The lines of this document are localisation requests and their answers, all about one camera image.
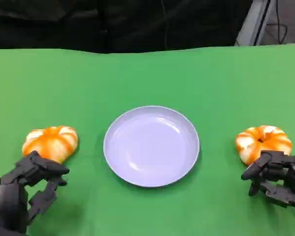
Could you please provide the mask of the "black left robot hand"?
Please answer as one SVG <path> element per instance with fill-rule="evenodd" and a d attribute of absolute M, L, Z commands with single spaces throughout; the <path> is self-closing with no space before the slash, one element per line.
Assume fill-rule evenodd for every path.
<path fill-rule="evenodd" d="M 57 199 L 69 169 L 32 151 L 0 177 L 0 236 L 25 236 L 34 218 Z"/>

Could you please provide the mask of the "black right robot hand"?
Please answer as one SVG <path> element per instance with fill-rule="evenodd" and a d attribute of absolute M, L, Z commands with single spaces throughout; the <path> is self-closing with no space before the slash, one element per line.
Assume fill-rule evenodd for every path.
<path fill-rule="evenodd" d="M 272 204 L 295 208 L 295 155 L 262 150 L 260 157 L 242 173 L 241 179 L 251 181 L 249 196 L 262 192 Z"/>

